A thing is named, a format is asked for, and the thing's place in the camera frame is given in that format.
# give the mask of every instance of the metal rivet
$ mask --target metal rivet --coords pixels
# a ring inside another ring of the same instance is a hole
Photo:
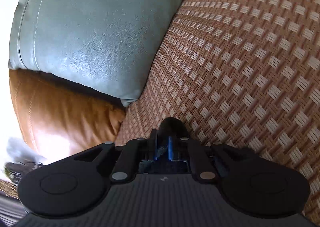
[[[204,180],[211,180],[211,179],[214,179],[216,175],[213,172],[205,171],[200,174],[200,177]]]
[[[112,178],[114,180],[124,180],[128,177],[128,175],[125,172],[116,172],[112,174]]]

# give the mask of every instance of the stitching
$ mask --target stitching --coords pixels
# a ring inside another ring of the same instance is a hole
[[[38,150],[38,147],[36,145],[36,141],[35,141],[35,136],[34,136],[34,133],[33,133],[33,129],[32,129],[32,123],[31,123],[31,109],[32,109],[32,103],[33,103],[33,99],[36,95],[36,90],[38,88],[38,83],[37,83],[37,86],[35,87],[34,91],[33,91],[33,94],[32,94],[32,97],[31,97],[31,100],[30,100],[30,106],[29,106],[29,124],[30,124],[30,133],[31,133],[31,137],[32,137],[32,143],[33,143],[33,146],[35,147],[36,149],[36,152],[39,153],[39,150]]]
[[[41,8],[41,4],[42,4],[42,0],[40,1],[40,5],[39,5],[39,9],[38,9],[37,22],[36,22],[36,31],[35,31],[35,36],[33,38],[33,57],[35,59],[36,66],[39,69],[39,71],[41,71],[41,70],[40,70],[39,65],[37,63],[37,60],[36,60],[36,35],[37,35],[38,19],[39,19],[39,12],[40,12],[40,8]]]
[[[23,8],[23,11],[22,11],[22,14],[21,14],[21,20],[20,20],[20,25],[19,25],[19,30],[18,30],[18,38],[17,38],[18,57],[19,57],[19,60],[21,61],[22,65],[25,68],[27,68],[27,67],[24,64],[24,62],[22,61],[22,57],[21,57],[21,53],[20,53],[20,32],[21,32],[22,20],[23,20],[23,17],[24,17],[24,13],[26,12],[28,2],[29,2],[29,0],[26,1],[25,5],[24,5],[24,8]]]
[[[19,123],[19,127],[20,127],[20,130],[21,130],[22,137],[26,141],[26,137],[25,137],[24,131],[23,131],[22,127],[21,127],[20,117],[19,117],[19,112],[18,112],[18,91],[20,89],[21,84],[22,84],[22,81],[19,81],[18,86],[17,86],[16,91],[15,91],[15,94],[14,94],[15,100],[14,100],[14,102],[12,102],[12,104],[15,107],[16,116],[17,116],[17,119],[18,119],[18,123]]]

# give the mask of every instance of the cushion seam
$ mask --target cushion seam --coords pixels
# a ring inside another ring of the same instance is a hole
[[[24,131],[21,127],[21,123],[20,123],[20,116],[19,116],[19,111],[18,111],[18,93],[19,93],[19,89],[20,89],[20,86],[22,85],[22,81],[20,80],[18,82],[18,85],[17,85],[17,88],[15,90],[15,94],[14,94],[14,102],[12,102],[13,106],[15,107],[15,111],[16,111],[16,117],[17,117],[17,120],[18,120],[18,124],[19,124],[19,127],[20,127],[20,130],[21,130],[21,134],[22,134],[22,138],[24,139],[24,141],[26,140],[26,136],[24,134]]]
[[[39,5],[39,9],[38,9],[38,14],[37,14],[37,22],[36,22],[35,36],[33,37],[33,57],[34,57],[34,59],[35,59],[36,66],[37,66],[37,68],[38,68],[39,71],[41,71],[41,69],[39,68],[38,62],[37,62],[37,60],[36,60],[36,35],[37,35],[39,13],[40,13],[40,8],[41,8],[42,1],[43,1],[43,0],[40,1],[40,5]]]
[[[37,80],[37,82],[39,82],[39,83],[41,83],[41,84],[44,84],[44,85],[46,85],[46,86],[48,86],[48,87],[50,87],[50,88],[52,88],[52,89],[55,89],[55,90],[58,90],[58,91],[63,91],[64,94],[68,94],[69,96],[74,95],[74,94],[79,94],[79,95],[81,95],[81,96],[86,96],[86,97],[92,98],[92,96],[87,96],[87,95],[85,95],[85,94],[83,94],[83,93],[73,92],[72,90],[69,90],[69,89],[65,88],[64,86],[52,85],[52,84],[48,83],[47,81],[45,81],[45,80],[42,79],[42,78],[37,78],[37,77],[34,76],[33,74],[30,74],[30,76],[31,76],[33,79]],[[106,101],[106,100],[100,100],[100,101],[105,102],[104,104],[105,104],[106,106],[108,106],[109,108],[111,107],[111,108],[116,108],[116,109],[118,109],[118,110],[121,110],[121,109],[119,109],[118,107],[114,106],[113,104],[111,104],[110,102],[108,102],[108,101]]]
[[[28,2],[29,2],[29,0],[26,1],[25,5],[24,5],[24,7],[23,7],[23,10],[22,10],[21,20],[20,20],[19,30],[18,30],[18,38],[17,38],[18,57],[19,57],[19,60],[21,61],[22,65],[23,65],[26,69],[27,69],[27,66],[24,64],[24,62],[23,62],[23,60],[22,60],[22,57],[21,57],[21,54],[20,54],[20,34],[21,34],[22,20],[23,20],[24,14],[25,14],[25,12],[26,12]]]
[[[32,123],[31,123],[31,110],[32,110],[32,104],[33,104],[33,100],[34,100],[34,97],[36,95],[36,90],[38,88],[38,85],[39,83],[37,83],[34,91],[33,91],[33,94],[32,94],[32,97],[31,97],[31,100],[30,100],[30,106],[29,106],[29,124],[30,124],[30,133],[31,133],[31,140],[32,140],[32,143],[33,143],[33,146],[34,148],[36,149],[36,152],[39,153],[38,151],[38,147],[36,145],[36,141],[35,141],[35,136],[34,136],[34,133],[33,133],[33,129],[32,129]]]

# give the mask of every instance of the ribbed black surface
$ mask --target ribbed black surface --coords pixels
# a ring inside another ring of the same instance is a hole
[[[301,215],[258,219],[229,206],[213,185],[191,175],[137,175],[115,185],[105,200],[85,215],[64,220],[28,215],[17,227],[308,227]]]
[[[18,199],[0,195],[0,219],[7,225],[12,226],[26,215],[23,205]]]

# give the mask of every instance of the brown leather cushion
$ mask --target brown leather cushion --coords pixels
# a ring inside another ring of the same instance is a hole
[[[117,142],[181,119],[204,145],[301,172],[320,224],[320,0],[184,0]]]
[[[70,90],[38,72],[11,70],[9,78],[23,139],[49,161],[116,139],[123,109]]]

